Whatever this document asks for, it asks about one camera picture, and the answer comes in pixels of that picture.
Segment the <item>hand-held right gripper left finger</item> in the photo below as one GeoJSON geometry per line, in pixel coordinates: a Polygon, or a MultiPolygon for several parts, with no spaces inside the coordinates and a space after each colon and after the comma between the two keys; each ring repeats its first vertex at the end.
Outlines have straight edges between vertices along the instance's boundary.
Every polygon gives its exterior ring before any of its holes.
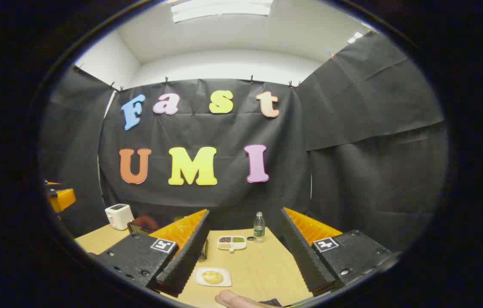
{"type": "Polygon", "coordinates": [[[206,243],[209,216],[202,209],[152,233],[133,231],[91,257],[128,283],[177,297],[206,243]]]}

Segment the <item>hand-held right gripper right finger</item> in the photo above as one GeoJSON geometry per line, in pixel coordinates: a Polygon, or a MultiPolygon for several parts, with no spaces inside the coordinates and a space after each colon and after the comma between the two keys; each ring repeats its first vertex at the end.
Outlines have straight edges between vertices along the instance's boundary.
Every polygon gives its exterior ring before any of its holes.
{"type": "Polygon", "coordinates": [[[350,285],[396,257],[362,231],[343,233],[289,208],[281,209],[280,228],[314,296],[350,285]]]}

